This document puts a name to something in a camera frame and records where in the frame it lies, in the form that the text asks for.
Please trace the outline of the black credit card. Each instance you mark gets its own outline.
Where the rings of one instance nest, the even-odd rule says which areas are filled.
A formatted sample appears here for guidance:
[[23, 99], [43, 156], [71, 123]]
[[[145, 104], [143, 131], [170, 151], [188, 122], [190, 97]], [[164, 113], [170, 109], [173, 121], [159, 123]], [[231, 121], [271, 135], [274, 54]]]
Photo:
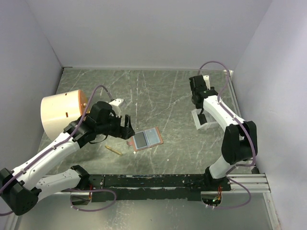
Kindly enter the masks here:
[[144, 132], [138, 132], [134, 136], [134, 141], [137, 149], [147, 147], [147, 142]]

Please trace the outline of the brown leather card holder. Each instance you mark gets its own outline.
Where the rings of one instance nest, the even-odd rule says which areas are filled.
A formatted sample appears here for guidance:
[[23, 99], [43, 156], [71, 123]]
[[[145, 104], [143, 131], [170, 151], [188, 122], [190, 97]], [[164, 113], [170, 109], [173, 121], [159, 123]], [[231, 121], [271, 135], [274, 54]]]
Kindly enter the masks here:
[[149, 148], [152, 148], [154, 146], [158, 146], [158, 145], [161, 145], [161, 144], [164, 143], [164, 141], [161, 137], [161, 133], [160, 133], [157, 126], [150, 128], [150, 129], [147, 129], [147, 130], [144, 130], [142, 132], [144, 132], [144, 134], [145, 134], [147, 147], [137, 149], [136, 145], [135, 145], [135, 141], [134, 141], [134, 136], [133, 136], [127, 141], [127, 145], [130, 146], [130, 147], [133, 147], [134, 151], [149, 149]]

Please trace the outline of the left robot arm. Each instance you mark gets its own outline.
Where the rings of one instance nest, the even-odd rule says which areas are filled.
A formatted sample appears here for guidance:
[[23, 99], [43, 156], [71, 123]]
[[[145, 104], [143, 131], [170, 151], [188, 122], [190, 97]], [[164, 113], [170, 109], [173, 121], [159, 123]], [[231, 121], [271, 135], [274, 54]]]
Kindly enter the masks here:
[[0, 171], [0, 196], [11, 209], [21, 216], [31, 210], [36, 203], [56, 192], [66, 189], [84, 191], [89, 187], [89, 173], [79, 165], [65, 172], [47, 176], [60, 161], [78, 151], [96, 136], [112, 136], [124, 140], [134, 136], [130, 116], [126, 115], [121, 125], [123, 99], [111, 102], [98, 101], [90, 112], [70, 122], [47, 147], [33, 158], [15, 167]]

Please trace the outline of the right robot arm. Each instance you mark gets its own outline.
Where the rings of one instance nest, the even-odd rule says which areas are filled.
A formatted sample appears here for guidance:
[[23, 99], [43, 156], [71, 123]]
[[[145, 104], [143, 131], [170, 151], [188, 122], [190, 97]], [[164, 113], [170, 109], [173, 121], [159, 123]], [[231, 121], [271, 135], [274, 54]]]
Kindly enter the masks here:
[[239, 166], [240, 162], [255, 160], [257, 156], [257, 127], [252, 121], [237, 116], [218, 96], [210, 85], [208, 75], [189, 78], [191, 101], [195, 109], [191, 111], [197, 130], [219, 125], [224, 131], [221, 156], [204, 173], [204, 187], [215, 190], [226, 175]]

